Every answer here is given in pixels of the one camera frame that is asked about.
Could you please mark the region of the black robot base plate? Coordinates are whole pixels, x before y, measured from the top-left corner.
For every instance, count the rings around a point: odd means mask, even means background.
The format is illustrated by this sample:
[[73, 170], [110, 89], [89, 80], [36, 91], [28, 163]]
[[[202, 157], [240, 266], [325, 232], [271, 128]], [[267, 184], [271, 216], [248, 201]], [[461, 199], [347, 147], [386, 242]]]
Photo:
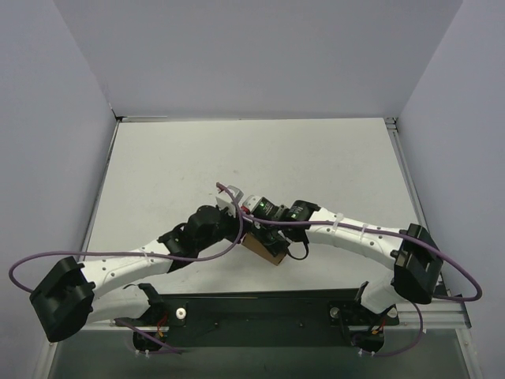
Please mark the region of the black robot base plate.
[[380, 349], [398, 317], [375, 314], [358, 289], [157, 295], [134, 326], [185, 351], [195, 347], [349, 347]]

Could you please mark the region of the aluminium table edge rail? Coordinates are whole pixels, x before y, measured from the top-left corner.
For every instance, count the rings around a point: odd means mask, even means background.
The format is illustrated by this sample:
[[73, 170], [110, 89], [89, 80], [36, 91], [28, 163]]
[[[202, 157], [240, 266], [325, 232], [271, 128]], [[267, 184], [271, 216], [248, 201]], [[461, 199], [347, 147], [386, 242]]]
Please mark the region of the aluminium table edge rail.
[[[423, 212], [416, 187], [414, 185], [410, 170], [408, 168], [406, 157], [399, 139], [397, 118], [383, 119], [391, 139], [395, 155], [406, 184], [410, 201], [416, 216], [417, 223], [428, 229], [425, 214]], [[467, 313], [466, 306], [460, 302], [435, 299], [427, 306], [420, 306], [422, 315], [425, 319], [426, 329], [470, 329], [471, 322]]]

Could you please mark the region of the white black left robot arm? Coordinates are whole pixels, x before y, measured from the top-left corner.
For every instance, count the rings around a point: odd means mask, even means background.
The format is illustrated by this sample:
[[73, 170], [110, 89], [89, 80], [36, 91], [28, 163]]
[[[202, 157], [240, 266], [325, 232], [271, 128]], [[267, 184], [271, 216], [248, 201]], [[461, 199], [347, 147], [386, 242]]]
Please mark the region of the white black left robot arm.
[[127, 252], [109, 253], [97, 261], [59, 260], [30, 294], [30, 302], [51, 342], [79, 332], [98, 309], [105, 294], [148, 276], [173, 272], [198, 261], [199, 253], [227, 239], [233, 249], [241, 241], [245, 221], [240, 214], [209, 205], [157, 239]]

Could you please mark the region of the brown paper box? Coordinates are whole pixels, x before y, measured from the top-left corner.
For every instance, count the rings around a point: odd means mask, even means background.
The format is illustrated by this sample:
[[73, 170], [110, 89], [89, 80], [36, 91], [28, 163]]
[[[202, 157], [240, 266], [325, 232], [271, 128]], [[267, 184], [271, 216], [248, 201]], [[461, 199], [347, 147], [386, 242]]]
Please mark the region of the brown paper box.
[[241, 245], [275, 266], [278, 266], [287, 256], [286, 249], [272, 253], [266, 246], [264, 246], [256, 237], [250, 233], [245, 235], [241, 241]]

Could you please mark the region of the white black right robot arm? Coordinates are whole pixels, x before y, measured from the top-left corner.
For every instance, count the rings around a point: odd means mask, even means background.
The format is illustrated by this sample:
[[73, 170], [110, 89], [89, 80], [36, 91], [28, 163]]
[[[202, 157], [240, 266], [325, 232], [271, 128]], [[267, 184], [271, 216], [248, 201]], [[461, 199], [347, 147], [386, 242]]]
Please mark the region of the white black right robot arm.
[[334, 246], [387, 268], [381, 281], [364, 284], [358, 296], [359, 303], [375, 314], [397, 302], [426, 305], [433, 299], [443, 261], [428, 249], [436, 244], [420, 225], [379, 227], [311, 202], [298, 200], [287, 208], [255, 195], [243, 201], [242, 209], [256, 224], [280, 231], [292, 242]]

